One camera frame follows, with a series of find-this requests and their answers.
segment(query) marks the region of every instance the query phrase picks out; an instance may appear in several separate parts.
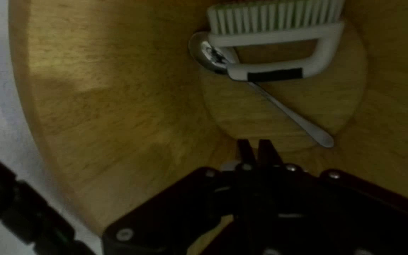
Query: wood grain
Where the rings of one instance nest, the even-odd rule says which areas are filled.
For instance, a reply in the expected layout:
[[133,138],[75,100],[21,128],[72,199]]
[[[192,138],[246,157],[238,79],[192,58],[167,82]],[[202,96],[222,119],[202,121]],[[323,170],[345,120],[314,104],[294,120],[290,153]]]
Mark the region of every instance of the wood grain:
[[27,120],[64,196],[92,229],[100,233],[198,165],[234,160],[236,137],[273,138],[311,172],[338,167],[408,195],[408,1],[348,0],[333,65],[311,79],[265,85],[337,133],[333,150],[310,147],[245,86],[192,62],[188,36],[207,26],[212,2],[10,1]]

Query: metal spoon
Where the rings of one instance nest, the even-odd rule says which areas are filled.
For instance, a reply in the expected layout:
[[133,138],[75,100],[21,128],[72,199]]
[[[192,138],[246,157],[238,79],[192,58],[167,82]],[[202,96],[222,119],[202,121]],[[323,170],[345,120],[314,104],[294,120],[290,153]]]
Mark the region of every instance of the metal spoon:
[[[190,53],[194,59],[197,59],[204,68],[217,72],[226,73],[226,65],[238,63],[238,55],[234,48],[218,48],[212,46],[208,41],[207,32],[197,32],[190,38],[188,43]],[[297,126],[300,126],[316,143],[321,147],[333,147],[334,138],[333,136],[321,128],[320,126],[311,123],[304,119],[299,113],[293,111],[290,107],[279,102],[269,92],[263,90],[253,82],[248,82],[248,85],[260,93],[266,100],[275,104],[279,110],[282,110],[286,116],[289,116]]]

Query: black bracket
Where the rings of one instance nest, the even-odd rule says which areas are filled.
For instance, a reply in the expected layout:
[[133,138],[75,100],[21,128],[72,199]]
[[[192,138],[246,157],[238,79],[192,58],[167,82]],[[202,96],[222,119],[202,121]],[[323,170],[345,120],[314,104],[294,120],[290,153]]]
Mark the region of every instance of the black bracket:
[[234,171],[198,168],[107,226],[106,255],[185,255],[234,221],[204,255],[408,255],[408,198],[338,170],[285,164],[269,140],[238,141]]

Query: wooden bowl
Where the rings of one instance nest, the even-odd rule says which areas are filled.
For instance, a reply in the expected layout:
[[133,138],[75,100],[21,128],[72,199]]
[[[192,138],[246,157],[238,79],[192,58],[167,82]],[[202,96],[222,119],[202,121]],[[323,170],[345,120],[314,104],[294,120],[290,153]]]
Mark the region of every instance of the wooden bowl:
[[[235,158],[235,138],[270,138],[314,174],[337,167],[408,196],[408,1],[348,0],[321,75],[265,87],[337,137],[314,143],[243,83],[187,52],[214,0],[11,0],[10,39],[27,120],[49,171],[96,232],[200,165]],[[306,55],[313,42],[242,49]]]

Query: spoon handle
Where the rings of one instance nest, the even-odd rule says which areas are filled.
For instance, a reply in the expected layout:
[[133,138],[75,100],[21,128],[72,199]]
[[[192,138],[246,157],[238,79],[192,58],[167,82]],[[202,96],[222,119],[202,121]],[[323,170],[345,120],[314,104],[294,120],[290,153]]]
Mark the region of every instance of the spoon handle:
[[263,90],[259,85],[253,82],[248,82],[248,85],[255,89],[258,93],[260,93],[265,99],[268,99],[272,104],[275,104],[277,109],[280,109],[286,116],[289,116],[296,124],[299,124],[316,143],[319,143],[321,147],[333,147],[334,138],[333,136],[321,128],[320,126],[311,123],[310,120],[304,119],[299,113],[293,111],[290,107],[279,102],[276,97],[273,97],[269,92]]

